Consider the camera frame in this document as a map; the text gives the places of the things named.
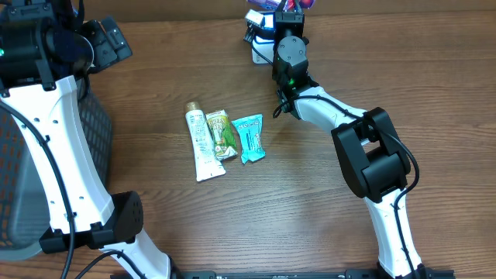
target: wood grain surface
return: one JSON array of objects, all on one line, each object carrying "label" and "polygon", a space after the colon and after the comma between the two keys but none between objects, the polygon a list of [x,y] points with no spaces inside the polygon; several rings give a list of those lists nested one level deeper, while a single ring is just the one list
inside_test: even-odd
[{"label": "wood grain surface", "polygon": [[[393,12],[447,12],[494,10],[495,0],[316,0],[310,16]],[[86,0],[88,19],[113,15],[121,22],[240,19],[248,9],[260,9],[246,0]]]},{"label": "wood grain surface", "polygon": [[[115,129],[109,190],[138,191],[147,232],[180,268],[375,265],[369,213],[344,183],[330,137],[290,115],[271,118],[276,87],[269,67],[252,64],[243,20],[122,30],[134,56],[91,77]],[[408,214],[423,263],[495,278],[496,12],[316,16],[305,35],[315,79],[347,104],[386,109],[416,156],[421,180]],[[245,166],[229,160],[224,177],[197,183],[190,101],[231,120],[263,113],[267,156]],[[77,250],[70,276],[97,255]],[[65,257],[2,263],[0,277],[55,278]],[[103,260],[87,278],[121,271]]]}]

